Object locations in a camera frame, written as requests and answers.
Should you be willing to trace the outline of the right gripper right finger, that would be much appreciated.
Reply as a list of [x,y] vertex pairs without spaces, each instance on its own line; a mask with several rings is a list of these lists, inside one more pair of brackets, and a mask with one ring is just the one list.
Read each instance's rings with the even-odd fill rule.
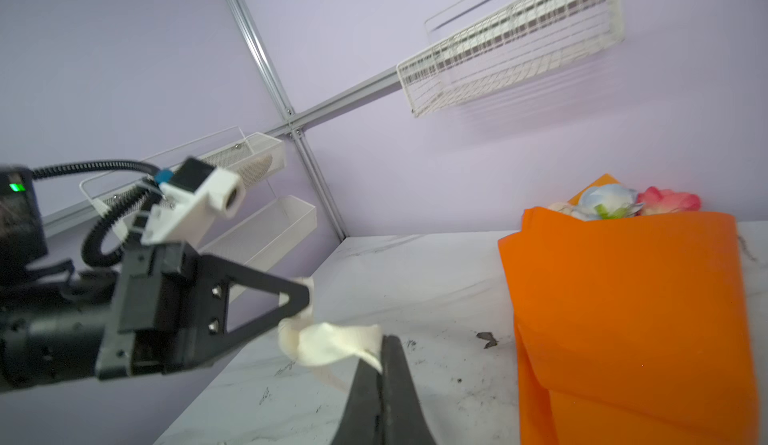
[[386,335],[380,378],[380,443],[435,445],[408,366],[402,341]]

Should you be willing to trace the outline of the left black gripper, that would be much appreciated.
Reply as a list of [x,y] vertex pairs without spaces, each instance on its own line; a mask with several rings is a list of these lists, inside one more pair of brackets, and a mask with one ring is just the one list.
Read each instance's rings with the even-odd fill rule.
[[95,365],[100,380],[208,367],[310,304],[305,285],[185,242],[125,251]]

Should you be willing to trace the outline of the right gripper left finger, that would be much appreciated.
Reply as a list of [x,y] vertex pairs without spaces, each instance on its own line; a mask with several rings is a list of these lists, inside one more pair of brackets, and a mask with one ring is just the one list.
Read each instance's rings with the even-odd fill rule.
[[332,445],[377,445],[382,442],[381,374],[358,362]]

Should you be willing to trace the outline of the white string ribbon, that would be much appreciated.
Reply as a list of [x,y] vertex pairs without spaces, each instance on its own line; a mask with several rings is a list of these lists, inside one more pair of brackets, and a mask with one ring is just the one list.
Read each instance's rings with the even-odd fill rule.
[[383,333],[379,325],[343,326],[315,322],[313,313],[314,281],[298,278],[310,293],[309,305],[296,315],[282,319],[278,326],[281,351],[296,364],[319,369],[356,357],[381,373]]

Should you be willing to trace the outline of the orange wrapping paper sheet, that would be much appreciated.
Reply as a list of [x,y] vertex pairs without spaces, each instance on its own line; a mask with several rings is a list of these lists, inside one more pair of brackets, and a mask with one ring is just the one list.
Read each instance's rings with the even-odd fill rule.
[[498,249],[522,443],[758,442],[733,216],[581,221],[534,207]]

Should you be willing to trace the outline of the white fake rose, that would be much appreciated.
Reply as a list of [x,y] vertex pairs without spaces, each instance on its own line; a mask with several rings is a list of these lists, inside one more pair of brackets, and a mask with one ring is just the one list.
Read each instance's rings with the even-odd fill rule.
[[584,191],[576,208],[591,220],[609,220],[635,216],[643,206],[636,190],[621,184],[606,184]]

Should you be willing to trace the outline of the cream fake rose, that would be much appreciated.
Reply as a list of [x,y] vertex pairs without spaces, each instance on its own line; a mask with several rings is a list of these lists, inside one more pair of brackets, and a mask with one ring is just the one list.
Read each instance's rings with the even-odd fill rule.
[[581,221],[591,221],[594,217],[589,213],[584,213],[578,206],[569,202],[556,202],[548,206],[549,210],[570,216]]

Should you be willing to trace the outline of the pink fake rose spray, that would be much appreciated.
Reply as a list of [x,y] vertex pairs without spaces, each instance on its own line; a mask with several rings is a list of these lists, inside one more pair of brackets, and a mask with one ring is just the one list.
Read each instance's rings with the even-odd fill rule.
[[640,193],[638,200],[643,204],[640,210],[642,216],[699,211],[702,207],[701,199],[696,194],[654,186]]

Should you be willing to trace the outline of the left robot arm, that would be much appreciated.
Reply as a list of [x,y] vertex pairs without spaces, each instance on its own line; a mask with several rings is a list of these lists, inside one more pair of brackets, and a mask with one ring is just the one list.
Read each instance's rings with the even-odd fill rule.
[[[86,236],[84,270],[48,252],[34,184],[96,171],[142,179]],[[1,170],[1,389],[209,366],[309,306],[309,289],[194,245],[245,195],[241,178],[190,158]]]

